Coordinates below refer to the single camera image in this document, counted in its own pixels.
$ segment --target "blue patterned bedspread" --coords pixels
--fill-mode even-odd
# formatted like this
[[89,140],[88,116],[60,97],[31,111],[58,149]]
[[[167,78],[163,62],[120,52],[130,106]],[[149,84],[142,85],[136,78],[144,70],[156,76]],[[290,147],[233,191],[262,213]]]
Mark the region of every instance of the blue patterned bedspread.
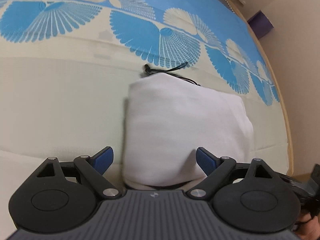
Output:
[[55,39],[111,9],[115,38],[145,62],[190,67],[208,57],[235,92],[247,94],[251,79],[267,106],[279,101],[247,26],[218,0],[0,0],[2,7],[0,35],[14,43]]

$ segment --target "white cloth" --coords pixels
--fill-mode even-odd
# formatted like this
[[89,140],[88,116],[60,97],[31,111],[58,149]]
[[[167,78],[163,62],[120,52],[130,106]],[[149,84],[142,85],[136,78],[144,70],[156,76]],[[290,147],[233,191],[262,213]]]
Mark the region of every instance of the white cloth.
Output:
[[124,181],[169,186],[205,177],[195,152],[245,162],[253,127],[239,96],[193,85],[164,73],[130,85]]

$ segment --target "black cord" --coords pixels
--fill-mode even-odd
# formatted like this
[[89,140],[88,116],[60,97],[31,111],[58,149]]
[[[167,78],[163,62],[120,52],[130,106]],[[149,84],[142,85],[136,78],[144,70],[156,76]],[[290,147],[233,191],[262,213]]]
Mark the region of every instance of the black cord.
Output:
[[155,69],[155,68],[150,68],[148,64],[145,64],[144,65],[144,73],[148,76],[150,75],[153,75],[153,74],[156,74],[156,73],[166,73],[168,75],[171,75],[173,77],[177,77],[177,78],[180,78],[184,81],[187,81],[191,84],[194,84],[194,85],[197,85],[197,86],[200,86],[199,84],[197,84],[194,80],[192,79],[189,79],[189,78],[185,78],[185,77],[182,77],[180,75],[177,75],[177,74],[174,74],[174,73],[170,73],[171,71],[175,71],[175,70],[178,70],[178,69],[182,69],[184,67],[186,67],[188,65],[188,62],[184,62],[182,64],[180,64],[179,66],[177,67],[174,67],[174,68],[171,68],[171,69],[167,69],[167,70],[164,70],[164,69]]

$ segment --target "metal pivot screw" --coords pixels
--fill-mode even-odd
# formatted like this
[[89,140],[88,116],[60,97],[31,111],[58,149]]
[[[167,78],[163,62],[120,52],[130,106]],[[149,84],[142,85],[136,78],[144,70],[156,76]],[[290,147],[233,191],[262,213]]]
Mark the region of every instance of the metal pivot screw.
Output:
[[106,188],[102,193],[107,197],[114,197],[119,194],[119,191],[115,188]]
[[203,189],[193,189],[191,190],[190,194],[194,197],[203,197],[207,194]]

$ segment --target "bed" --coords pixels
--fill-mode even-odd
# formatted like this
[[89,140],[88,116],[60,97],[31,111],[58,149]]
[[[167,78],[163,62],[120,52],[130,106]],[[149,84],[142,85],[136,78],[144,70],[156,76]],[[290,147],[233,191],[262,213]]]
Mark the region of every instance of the bed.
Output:
[[69,161],[113,147],[128,85],[173,68],[243,99],[255,150],[292,173],[290,129],[259,42],[226,0],[0,0],[0,150]]

